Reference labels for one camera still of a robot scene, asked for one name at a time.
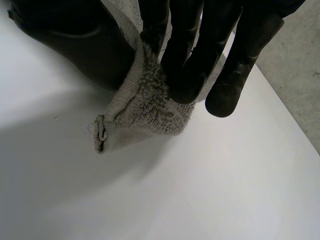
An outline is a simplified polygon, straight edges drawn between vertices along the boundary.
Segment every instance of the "black glove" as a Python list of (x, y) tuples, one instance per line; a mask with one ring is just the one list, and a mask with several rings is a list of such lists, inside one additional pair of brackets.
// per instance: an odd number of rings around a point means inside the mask
[[(171, 10), (172, 34), (161, 60), (171, 98), (190, 104), (199, 95), (239, 19), (224, 68), (205, 105), (217, 117), (236, 108), (260, 52), (284, 24), (283, 17), (305, 0), (139, 0), (141, 38), (156, 55), (163, 44)], [(200, 35), (192, 55), (201, 12)]]

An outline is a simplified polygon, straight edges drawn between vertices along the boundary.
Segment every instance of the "gloved hand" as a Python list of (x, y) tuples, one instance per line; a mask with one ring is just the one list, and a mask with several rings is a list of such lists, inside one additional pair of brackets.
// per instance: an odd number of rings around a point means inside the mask
[[(141, 39), (158, 55), (166, 34), (169, 8), (172, 34), (161, 60), (170, 97), (190, 104), (199, 95), (239, 19), (235, 39), (205, 106), (217, 117), (235, 110), (249, 73), (262, 49), (283, 26), (282, 18), (305, 0), (139, 0)], [(194, 44), (203, 10), (199, 39)]]

